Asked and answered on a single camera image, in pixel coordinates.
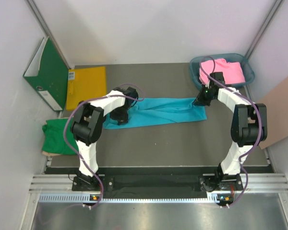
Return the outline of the green t shirt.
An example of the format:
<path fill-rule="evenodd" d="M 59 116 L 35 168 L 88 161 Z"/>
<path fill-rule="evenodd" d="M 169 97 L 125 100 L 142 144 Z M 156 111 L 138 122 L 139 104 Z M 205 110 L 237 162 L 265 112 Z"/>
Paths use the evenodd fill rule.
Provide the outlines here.
<path fill-rule="evenodd" d="M 57 118 L 47 120 L 42 126 L 45 135 L 42 150 L 51 154 L 76 155 L 76 153 L 66 144 L 63 138 L 63 131 L 68 118 Z"/>

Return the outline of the yellow folder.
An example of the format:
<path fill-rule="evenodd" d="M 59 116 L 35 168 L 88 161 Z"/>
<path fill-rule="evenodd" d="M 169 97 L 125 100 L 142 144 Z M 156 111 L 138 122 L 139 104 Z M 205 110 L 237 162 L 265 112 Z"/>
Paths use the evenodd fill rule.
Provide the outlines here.
<path fill-rule="evenodd" d="M 79 102 L 106 94 L 106 67 L 69 70 L 66 110 L 72 111 Z"/>

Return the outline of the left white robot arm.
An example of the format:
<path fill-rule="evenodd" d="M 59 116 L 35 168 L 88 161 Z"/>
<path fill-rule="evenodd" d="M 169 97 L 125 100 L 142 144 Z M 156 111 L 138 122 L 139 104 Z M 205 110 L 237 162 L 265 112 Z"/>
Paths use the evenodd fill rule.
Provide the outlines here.
<path fill-rule="evenodd" d="M 138 100 L 139 95 L 135 88 L 116 87 L 100 99 L 79 103 L 71 124 L 71 133 L 81 155 L 79 172 L 73 179 L 73 191 L 96 191 L 102 188 L 97 175 L 96 144 L 103 124 L 107 115 L 118 125 L 128 123 L 128 110 Z"/>

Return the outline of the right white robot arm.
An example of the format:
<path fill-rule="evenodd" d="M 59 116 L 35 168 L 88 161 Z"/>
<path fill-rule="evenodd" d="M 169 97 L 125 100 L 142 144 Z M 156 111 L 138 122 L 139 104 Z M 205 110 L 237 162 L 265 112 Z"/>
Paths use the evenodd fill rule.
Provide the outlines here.
<path fill-rule="evenodd" d="M 193 105 L 209 106 L 212 100 L 218 100 L 233 113 L 233 117 L 230 128 L 232 144 L 227 156 L 218 165 L 214 176 L 200 178 L 201 187 L 207 192 L 237 186 L 241 167 L 250 150 L 267 138 L 266 106 L 250 101 L 226 85 L 222 72 L 213 72 L 210 78 L 210 82 L 200 89 Z"/>

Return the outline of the teal t shirt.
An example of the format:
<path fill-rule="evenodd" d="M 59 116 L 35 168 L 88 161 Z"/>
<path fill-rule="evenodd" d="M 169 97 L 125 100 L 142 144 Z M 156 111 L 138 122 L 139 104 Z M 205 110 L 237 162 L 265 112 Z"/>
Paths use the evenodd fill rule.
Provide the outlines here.
<path fill-rule="evenodd" d="M 194 98 L 145 98 L 128 110 L 128 123 L 119 125 L 118 121 L 108 115 L 103 128 L 111 130 L 205 121 L 207 119 L 205 108 L 193 105 L 194 100 Z"/>

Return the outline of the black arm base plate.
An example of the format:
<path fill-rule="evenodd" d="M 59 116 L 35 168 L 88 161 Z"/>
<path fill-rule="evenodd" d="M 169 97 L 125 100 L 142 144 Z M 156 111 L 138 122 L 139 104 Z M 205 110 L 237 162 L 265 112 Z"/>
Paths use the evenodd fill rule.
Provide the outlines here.
<path fill-rule="evenodd" d="M 180 174 L 100 175 L 85 179 L 74 177 L 73 191 L 93 191 L 103 183 L 105 196 L 160 196 L 163 193 L 188 194 L 213 191 L 241 191 L 240 177 L 218 181 L 214 176 Z"/>

